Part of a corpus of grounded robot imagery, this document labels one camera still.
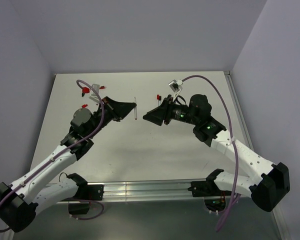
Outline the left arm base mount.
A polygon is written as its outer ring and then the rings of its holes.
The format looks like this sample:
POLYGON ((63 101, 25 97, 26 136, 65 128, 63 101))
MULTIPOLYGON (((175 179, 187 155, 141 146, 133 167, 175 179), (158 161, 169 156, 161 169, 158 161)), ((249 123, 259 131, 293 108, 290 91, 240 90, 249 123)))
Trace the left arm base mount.
POLYGON ((78 218, 79 220, 92 220, 99 217, 105 210, 105 206, 101 203, 103 194, 103 184, 88 184, 79 187, 77 193, 73 197, 67 199, 69 202, 78 202, 68 204, 68 213, 73 218, 78 218), (94 206, 96 206, 97 214, 95 216, 87 217, 86 215, 89 210, 92 210, 94 206))

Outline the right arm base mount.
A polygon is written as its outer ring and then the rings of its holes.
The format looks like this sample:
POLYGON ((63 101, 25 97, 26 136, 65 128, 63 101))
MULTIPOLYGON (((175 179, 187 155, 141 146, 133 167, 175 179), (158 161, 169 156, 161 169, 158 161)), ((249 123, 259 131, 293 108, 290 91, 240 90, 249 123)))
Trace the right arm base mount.
POLYGON ((229 191, 220 190, 213 181, 192 181, 187 188, 194 198, 208 198, 204 200, 205 206, 213 211, 221 211, 226 208, 226 196, 229 191))

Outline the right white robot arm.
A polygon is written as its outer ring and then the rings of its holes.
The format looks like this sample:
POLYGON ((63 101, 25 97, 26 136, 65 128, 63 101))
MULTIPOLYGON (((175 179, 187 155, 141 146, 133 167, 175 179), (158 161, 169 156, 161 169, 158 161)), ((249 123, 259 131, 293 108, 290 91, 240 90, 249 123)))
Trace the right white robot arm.
POLYGON ((271 212, 290 191, 289 169, 282 162, 275 164, 230 136, 230 131, 211 115, 212 106, 205 95, 195 94, 189 104, 176 104, 168 95, 162 104, 143 119, 161 126, 172 120, 194 126, 195 137, 234 163, 247 175, 236 177, 235 192, 250 197, 263 211, 271 212))

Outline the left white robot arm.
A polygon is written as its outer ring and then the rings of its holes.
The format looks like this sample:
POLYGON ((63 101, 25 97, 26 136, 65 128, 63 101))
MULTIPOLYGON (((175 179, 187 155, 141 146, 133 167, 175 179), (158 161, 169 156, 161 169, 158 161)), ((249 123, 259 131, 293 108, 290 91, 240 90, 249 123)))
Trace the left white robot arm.
POLYGON ((106 96, 95 112, 78 109, 68 134, 45 160, 12 183, 0 183, 0 219, 7 225, 6 230, 24 230, 40 212, 62 200, 89 203, 88 182, 77 173, 68 174, 53 186, 47 184, 90 150, 92 138, 102 128, 111 121, 120 122, 136 107, 135 102, 119 102, 106 96))

